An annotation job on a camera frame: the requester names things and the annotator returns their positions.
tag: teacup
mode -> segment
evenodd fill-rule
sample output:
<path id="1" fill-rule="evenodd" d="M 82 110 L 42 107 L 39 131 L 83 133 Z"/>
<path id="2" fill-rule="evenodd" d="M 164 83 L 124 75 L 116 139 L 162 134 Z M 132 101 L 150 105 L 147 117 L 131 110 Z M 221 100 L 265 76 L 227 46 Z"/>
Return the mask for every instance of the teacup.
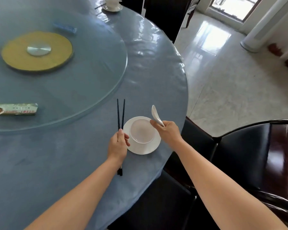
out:
<path id="1" fill-rule="evenodd" d="M 105 0 L 107 7 L 115 8 L 119 5 L 119 0 Z"/>
<path id="2" fill-rule="evenodd" d="M 149 120 L 135 120 L 130 127 L 130 136 L 138 143 L 149 143 L 155 138 L 155 129 Z"/>

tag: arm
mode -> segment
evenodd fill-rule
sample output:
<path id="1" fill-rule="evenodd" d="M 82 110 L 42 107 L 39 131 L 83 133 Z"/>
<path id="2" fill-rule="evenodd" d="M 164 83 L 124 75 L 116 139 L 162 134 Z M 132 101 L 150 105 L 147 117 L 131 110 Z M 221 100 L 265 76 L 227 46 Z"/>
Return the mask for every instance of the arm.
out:
<path id="1" fill-rule="evenodd" d="M 174 122 L 163 123 L 165 127 L 151 120 L 161 138 L 178 154 L 205 207 L 220 229 L 288 229 L 269 208 L 188 145 Z"/>
<path id="2" fill-rule="evenodd" d="M 54 203 L 25 230 L 82 230 L 127 155 L 128 135 L 119 129 L 110 139 L 108 158 L 84 181 Z"/>

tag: left hand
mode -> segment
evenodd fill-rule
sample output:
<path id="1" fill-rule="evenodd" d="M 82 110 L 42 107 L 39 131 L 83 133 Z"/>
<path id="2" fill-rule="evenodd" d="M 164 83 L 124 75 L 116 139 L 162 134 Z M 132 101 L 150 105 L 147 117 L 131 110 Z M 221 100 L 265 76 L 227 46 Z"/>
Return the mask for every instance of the left hand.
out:
<path id="1" fill-rule="evenodd" d="M 127 155 L 127 147 L 130 146 L 128 139 L 129 136 L 123 132 L 123 129 L 119 129 L 110 139 L 108 159 L 114 159 L 121 166 Z"/>

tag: tea saucer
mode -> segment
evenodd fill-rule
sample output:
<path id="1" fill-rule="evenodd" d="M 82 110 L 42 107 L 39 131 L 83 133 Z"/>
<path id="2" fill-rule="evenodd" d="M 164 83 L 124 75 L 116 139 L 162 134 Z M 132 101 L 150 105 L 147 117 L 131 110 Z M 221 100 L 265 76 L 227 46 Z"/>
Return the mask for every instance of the tea saucer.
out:
<path id="1" fill-rule="evenodd" d="M 107 5 L 103 5 L 102 8 L 106 11 L 110 11 L 110 12 L 118 12 L 121 11 L 123 9 L 123 6 L 121 4 L 119 4 L 117 7 L 108 7 Z"/>
<path id="2" fill-rule="evenodd" d="M 123 130 L 127 135 L 130 136 L 131 125 L 135 120 L 138 120 L 138 119 L 150 120 L 150 118 L 147 118 L 144 116 L 138 116 L 138 117 L 134 117 L 134 118 L 128 120 L 124 124 L 124 127 L 123 127 Z M 158 131 L 156 129 L 155 129 L 155 131 L 156 131 L 155 138 L 151 142 L 146 143 L 146 144 L 138 143 L 130 137 L 128 140 L 130 143 L 130 147 L 128 147 L 128 150 L 135 153 L 135 154 L 139 154 L 139 155 L 145 155 L 145 154 L 149 154 L 149 153 L 155 151 L 161 142 L 161 137 L 160 137 Z"/>

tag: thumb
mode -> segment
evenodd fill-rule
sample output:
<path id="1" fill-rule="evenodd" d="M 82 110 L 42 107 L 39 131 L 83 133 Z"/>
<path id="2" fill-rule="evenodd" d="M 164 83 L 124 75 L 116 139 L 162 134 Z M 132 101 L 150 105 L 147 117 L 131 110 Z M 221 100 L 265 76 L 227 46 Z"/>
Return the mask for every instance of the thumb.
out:
<path id="1" fill-rule="evenodd" d="M 150 120 L 149 121 L 150 122 L 150 124 L 154 127 L 154 128 L 156 128 L 157 129 L 157 131 L 160 131 L 161 130 L 161 126 L 155 121 L 155 120 Z"/>
<path id="2" fill-rule="evenodd" d="M 125 142 L 125 134 L 124 134 L 122 128 L 120 128 L 120 129 L 119 129 L 119 132 L 117 133 L 117 141 L 119 141 L 119 142 Z"/>

